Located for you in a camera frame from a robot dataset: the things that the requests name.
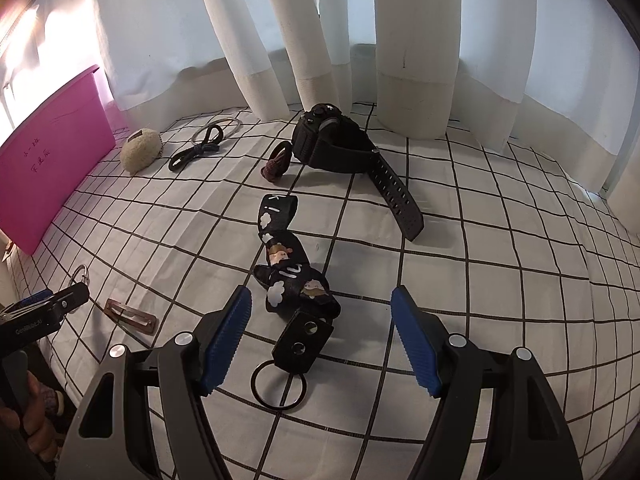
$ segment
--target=beige fuzzy object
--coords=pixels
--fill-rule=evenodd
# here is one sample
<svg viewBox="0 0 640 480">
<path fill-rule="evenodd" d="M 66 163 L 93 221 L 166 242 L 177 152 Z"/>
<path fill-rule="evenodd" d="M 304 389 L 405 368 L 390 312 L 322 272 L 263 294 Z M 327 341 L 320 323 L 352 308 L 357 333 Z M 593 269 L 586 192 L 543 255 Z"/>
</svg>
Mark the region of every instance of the beige fuzzy object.
<svg viewBox="0 0 640 480">
<path fill-rule="evenodd" d="M 131 134 L 120 150 L 122 167 L 135 174 L 151 164 L 162 152 L 160 134 L 149 128 L 142 128 Z"/>
</svg>

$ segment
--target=white cloud print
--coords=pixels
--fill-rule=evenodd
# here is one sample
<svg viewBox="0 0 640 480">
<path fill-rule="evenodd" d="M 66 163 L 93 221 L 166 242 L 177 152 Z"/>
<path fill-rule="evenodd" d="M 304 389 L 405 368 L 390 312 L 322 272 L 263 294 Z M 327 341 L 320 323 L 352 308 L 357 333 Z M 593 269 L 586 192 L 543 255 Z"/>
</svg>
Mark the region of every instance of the white cloud print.
<svg viewBox="0 0 640 480">
<path fill-rule="evenodd" d="M 284 294 L 284 282 L 275 282 L 267 290 L 267 300 L 272 307 L 277 307 L 282 302 Z"/>
<path fill-rule="evenodd" d="M 265 227 L 267 227 L 267 225 L 269 225 L 271 222 L 271 215 L 267 212 L 262 213 L 262 216 L 260 217 L 260 227 L 262 227 L 263 229 Z"/>
</svg>

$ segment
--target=tablecloth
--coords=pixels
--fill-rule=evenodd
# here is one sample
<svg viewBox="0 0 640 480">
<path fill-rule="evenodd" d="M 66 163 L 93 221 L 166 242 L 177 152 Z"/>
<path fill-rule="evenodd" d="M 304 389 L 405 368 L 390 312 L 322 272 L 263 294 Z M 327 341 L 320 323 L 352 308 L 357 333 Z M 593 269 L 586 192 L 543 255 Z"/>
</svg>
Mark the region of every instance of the tablecloth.
<svg viewBox="0 0 640 480">
<path fill-rule="evenodd" d="M 79 264 L 89 268 L 91 301 L 40 341 L 74 402 L 112 345 L 161 345 L 220 309 L 242 283 L 253 313 L 225 382 L 204 399 L 233 478 L 403 480 L 437 400 L 416 383 L 391 322 L 390 293 L 402 283 L 418 306 L 480 348 L 531 349 L 569 423 L 585 478 L 601 474 L 640 409 L 638 237 L 598 195 L 517 139 L 491 153 L 452 120 L 443 139 L 407 140 L 385 131 L 375 105 L 355 104 L 351 117 L 423 212 L 424 231 L 409 242 L 364 175 L 293 164 L 275 185 L 260 176 L 300 113 L 292 107 L 288 121 L 265 123 L 234 108 L 177 121 L 162 134 L 162 158 L 135 176 L 119 163 L 128 135 L 119 130 L 116 149 L 69 197 L 33 257 L 14 250 L 8 263 L 21 296 L 59 290 Z M 168 157 L 212 117 L 244 125 L 219 154 L 171 173 Z M 258 206 L 274 191 L 298 196 L 290 229 L 342 304 L 306 376 L 305 402 L 281 415 L 257 404 L 249 388 L 284 327 L 265 311 L 265 291 L 250 274 L 264 262 Z M 157 333 L 114 324 L 102 312 L 107 298 L 155 314 Z M 260 377 L 264 395 L 280 400 L 285 374 L 271 367 Z M 299 389 L 295 381 L 290 400 Z M 485 390 L 464 478 L 476 477 L 490 403 Z M 150 405 L 162 474 L 174 478 L 154 388 Z"/>
</svg>

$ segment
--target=human hand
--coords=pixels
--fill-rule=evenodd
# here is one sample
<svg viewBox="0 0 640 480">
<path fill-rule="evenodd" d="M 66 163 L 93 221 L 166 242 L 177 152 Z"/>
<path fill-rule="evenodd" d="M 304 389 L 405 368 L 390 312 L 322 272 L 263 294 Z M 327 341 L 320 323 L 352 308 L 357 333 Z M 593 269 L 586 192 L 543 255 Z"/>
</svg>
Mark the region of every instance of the human hand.
<svg viewBox="0 0 640 480">
<path fill-rule="evenodd" d="M 22 418 L 24 431 L 30 436 L 27 439 L 29 449 L 39 456 L 43 462 L 51 462 L 58 453 L 55 441 L 56 432 L 53 424 L 44 414 L 44 400 L 40 395 L 40 381 L 27 372 L 29 387 L 29 403 Z M 9 430 L 20 428 L 20 418 L 9 408 L 0 408 L 0 422 Z"/>
</svg>

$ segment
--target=pink plastic bin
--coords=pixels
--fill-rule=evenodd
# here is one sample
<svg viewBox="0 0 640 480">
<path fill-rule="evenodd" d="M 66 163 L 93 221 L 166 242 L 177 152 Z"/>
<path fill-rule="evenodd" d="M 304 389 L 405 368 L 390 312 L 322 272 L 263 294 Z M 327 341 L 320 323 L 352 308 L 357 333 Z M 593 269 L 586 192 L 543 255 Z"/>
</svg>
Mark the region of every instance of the pink plastic bin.
<svg viewBox="0 0 640 480">
<path fill-rule="evenodd" d="M 66 199 L 115 146 L 94 65 L 49 97 L 0 146 L 0 229 L 33 254 Z"/>
</svg>

